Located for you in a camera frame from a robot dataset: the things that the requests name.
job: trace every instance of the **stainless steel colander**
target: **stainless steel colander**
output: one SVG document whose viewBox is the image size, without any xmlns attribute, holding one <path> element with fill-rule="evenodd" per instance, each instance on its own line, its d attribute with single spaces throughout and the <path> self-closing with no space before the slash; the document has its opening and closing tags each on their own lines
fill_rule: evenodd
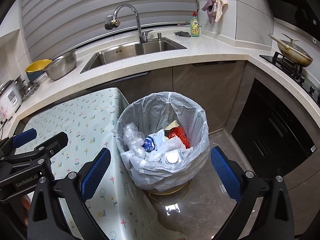
<svg viewBox="0 0 320 240">
<path fill-rule="evenodd" d="M 76 49 L 57 57 L 43 70 L 52 80 L 58 80 L 70 73 L 77 65 Z"/>
</svg>

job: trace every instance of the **blue label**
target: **blue label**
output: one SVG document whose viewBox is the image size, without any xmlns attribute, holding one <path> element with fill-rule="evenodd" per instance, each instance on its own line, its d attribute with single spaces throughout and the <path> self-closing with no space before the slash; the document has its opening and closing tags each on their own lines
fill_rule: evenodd
<svg viewBox="0 0 320 240">
<path fill-rule="evenodd" d="M 155 141 L 152 137 L 148 136 L 144 140 L 143 148 L 146 150 L 146 152 L 152 152 L 156 148 Z"/>
</svg>

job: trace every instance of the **pan lid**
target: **pan lid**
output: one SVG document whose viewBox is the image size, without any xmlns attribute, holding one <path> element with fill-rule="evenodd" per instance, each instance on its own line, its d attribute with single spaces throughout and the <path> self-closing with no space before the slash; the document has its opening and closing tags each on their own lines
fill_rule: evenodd
<svg viewBox="0 0 320 240">
<path fill-rule="evenodd" d="M 284 34 L 282 33 L 284 36 L 286 36 L 287 38 L 290 39 L 290 41 L 285 41 L 285 40 L 281 40 L 283 41 L 285 44 L 287 44 L 289 47 L 291 48 L 295 48 L 296 50 L 300 51 L 302 54 L 304 54 L 305 56 L 309 57 L 311 60 L 312 60 L 312 57 L 303 49 L 301 48 L 300 46 L 298 46 L 297 44 L 295 44 L 296 41 L 299 41 L 299 40 L 296 40 L 296 39 L 292 39 L 290 38 L 287 34 Z"/>
<path fill-rule="evenodd" d="M 0 87 L 0 97 L 6 91 L 6 89 L 11 85 L 12 82 L 13 82 L 13 80 L 9 80 L 6 84 L 2 84 L 1 85 L 1 87 Z"/>
</svg>

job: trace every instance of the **soap dispenser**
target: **soap dispenser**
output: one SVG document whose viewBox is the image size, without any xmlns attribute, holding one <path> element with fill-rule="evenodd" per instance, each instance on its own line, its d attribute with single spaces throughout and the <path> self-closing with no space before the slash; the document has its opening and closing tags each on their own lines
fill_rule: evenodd
<svg viewBox="0 0 320 240">
<path fill-rule="evenodd" d="M 190 32 L 192 37 L 199 37 L 199 19 L 197 13 L 193 12 L 192 18 L 190 20 Z"/>
</svg>

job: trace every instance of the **towel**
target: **towel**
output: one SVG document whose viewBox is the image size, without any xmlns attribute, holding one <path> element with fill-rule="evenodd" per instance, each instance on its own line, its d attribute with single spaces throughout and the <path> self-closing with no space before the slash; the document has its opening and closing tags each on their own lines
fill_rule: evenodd
<svg viewBox="0 0 320 240">
<path fill-rule="evenodd" d="M 215 14 L 214 13 L 213 0 L 207 0 L 207 3 L 204 5 L 202 10 L 203 11 L 207 11 L 209 22 L 211 23 L 212 22 L 212 16 Z"/>
<path fill-rule="evenodd" d="M 207 11 L 209 22 L 212 22 L 212 17 L 216 16 L 215 22 L 219 22 L 222 16 L 222 8 L 227 5 L 227 0 L 207 0 L 207 3 L 202 8 L 203 11 Z"/>
</svg>

